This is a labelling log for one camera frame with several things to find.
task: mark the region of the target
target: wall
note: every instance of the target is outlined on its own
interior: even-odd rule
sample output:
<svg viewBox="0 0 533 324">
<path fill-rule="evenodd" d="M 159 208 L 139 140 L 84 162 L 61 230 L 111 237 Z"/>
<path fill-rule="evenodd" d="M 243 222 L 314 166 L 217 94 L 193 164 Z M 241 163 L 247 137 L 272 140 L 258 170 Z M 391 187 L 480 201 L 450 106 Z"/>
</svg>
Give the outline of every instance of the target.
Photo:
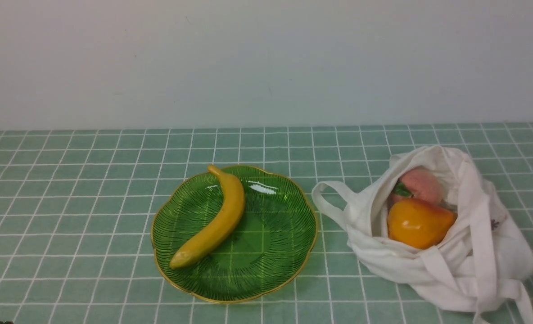
<svg viewBox="0 0 533 324">
<path fill-rule="evenodd" d="M 533 0 L 0 0 L 0 129 L 533 121 Z"/>
</svg>

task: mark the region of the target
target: green glass plate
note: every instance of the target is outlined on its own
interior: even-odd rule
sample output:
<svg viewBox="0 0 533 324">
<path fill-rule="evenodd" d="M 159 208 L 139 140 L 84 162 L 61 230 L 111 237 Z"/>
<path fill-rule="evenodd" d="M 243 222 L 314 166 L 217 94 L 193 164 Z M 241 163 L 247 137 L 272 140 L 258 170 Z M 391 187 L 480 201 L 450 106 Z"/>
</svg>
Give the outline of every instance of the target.
<svg viewBox="0 0 533 324">
<path fill-rule="evenodd" d="M 191 267 L 168 263 L 188 239 L 221 209 L 215 176 L 200 174 L 176 189 L 155 215 L 151 229 L 155 262 L 174 287 L 215 303 L 240 303 L 292 281 L 310 256 L 318 218 L 291 179 L 251 166 L 229 166 L 244 187 L 244 215 L 215 251 Z"/>
</svg>

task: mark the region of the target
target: yellow banana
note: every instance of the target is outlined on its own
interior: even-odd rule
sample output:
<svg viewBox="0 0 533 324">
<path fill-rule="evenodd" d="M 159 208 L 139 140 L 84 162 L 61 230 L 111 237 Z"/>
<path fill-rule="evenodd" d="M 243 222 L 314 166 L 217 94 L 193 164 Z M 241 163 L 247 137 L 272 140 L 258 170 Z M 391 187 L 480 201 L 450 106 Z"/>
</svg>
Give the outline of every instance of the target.
<svg viewBox="0 0 533 324">
<path fill-rule="evenodd" d="M 178 249 L 170 260 L 171 268 L 193 265 L 215 250 L 229 237 L 244 212 L 244 189 L 240 180 L 213 165 L 207 170 L 219 179 L 223 205 L 211 223 Z"/>
</svg>

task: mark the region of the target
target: green checkered tablecloth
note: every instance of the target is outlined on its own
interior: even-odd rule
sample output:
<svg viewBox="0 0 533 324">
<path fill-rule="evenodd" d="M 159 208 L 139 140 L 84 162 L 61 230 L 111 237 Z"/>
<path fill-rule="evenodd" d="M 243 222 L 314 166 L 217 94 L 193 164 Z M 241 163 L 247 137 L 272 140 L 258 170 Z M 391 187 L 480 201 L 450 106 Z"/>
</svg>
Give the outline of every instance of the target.
<svg viewBox="0 0 533 324">
<path fill-rule="evenodd" d="M 472 315 L 438 310 L 407 285 L 372 275 L 326 217 L 299 277 L 244 304 L 194 299 L 166 283 L 153 260 L 154 213 L 211 162 L 285 174 L 306 193 L 330 179 L 360 191 L 391 154 L 433 144 L 474 158 L 533 249 L 533 123 L 0 131 L 0 320 L 470 324 Z M 533 276 L 526 286 L 533 299 Z M 521 323 L 511 303 L 487 318 Z"/>
</svg>

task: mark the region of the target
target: cloth bag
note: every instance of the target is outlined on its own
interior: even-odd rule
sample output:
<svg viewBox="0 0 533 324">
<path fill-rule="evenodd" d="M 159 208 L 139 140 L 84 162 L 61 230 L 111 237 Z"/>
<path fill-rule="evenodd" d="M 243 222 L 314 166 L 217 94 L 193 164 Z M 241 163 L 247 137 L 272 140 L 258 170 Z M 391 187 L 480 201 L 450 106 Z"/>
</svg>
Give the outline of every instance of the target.
<svg viewBox="0 0 533 324">
<path fill-rule="evenodd" d="M 457 219 L 444 240 L 418 250 L 388 238 L 387 200 L 398 178 L 423 166 L 444 189 L 444 200 L 457 207 Z M 334 189 L 343 210 L 322 195 Z M 318 210 L 348 235 L 347 245 L 375 275 L 409 284 L 421 297 L 448 311 L 473 312 L 474 324 L 488 324 L 481 314 L 513 299 L 524 324 L 533 324 L 533 307 L 523 281 L 533 273 L 533 253 L 470 156 L 459 149 L 424 146 L 393 155 L 390 168 L 359 193 L 339 181 L 312 189 Z"/>
</svg>

